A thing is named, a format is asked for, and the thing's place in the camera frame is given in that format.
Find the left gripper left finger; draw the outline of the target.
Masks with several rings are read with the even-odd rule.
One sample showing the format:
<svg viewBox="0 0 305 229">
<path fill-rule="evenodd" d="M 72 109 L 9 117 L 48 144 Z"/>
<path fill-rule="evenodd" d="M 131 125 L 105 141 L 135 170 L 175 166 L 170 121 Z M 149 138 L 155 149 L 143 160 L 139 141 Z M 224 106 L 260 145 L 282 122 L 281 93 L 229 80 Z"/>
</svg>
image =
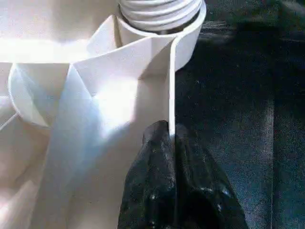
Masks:
<svg viewBox="0 0 305 229">
<path fill-rule="evenodd" d="M 165 120 L 147 127 L 124 184 L 119 229 L 170 229 L 176 203 L 175 160 Z"/>
</svg>

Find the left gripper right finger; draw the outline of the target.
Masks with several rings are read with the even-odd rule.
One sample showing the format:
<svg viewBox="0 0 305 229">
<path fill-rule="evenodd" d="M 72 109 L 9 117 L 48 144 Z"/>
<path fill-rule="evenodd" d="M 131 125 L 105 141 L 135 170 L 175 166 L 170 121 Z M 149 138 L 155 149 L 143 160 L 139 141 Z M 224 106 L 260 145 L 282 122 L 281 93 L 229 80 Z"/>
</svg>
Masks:
<svg viewBox="0 0 305 229">
<path fill-rule="evenodd" d="M 176 126 L 177 220 L 182 229 L 246 229 L 244 211 L 210 152 Z"/>
</svg>

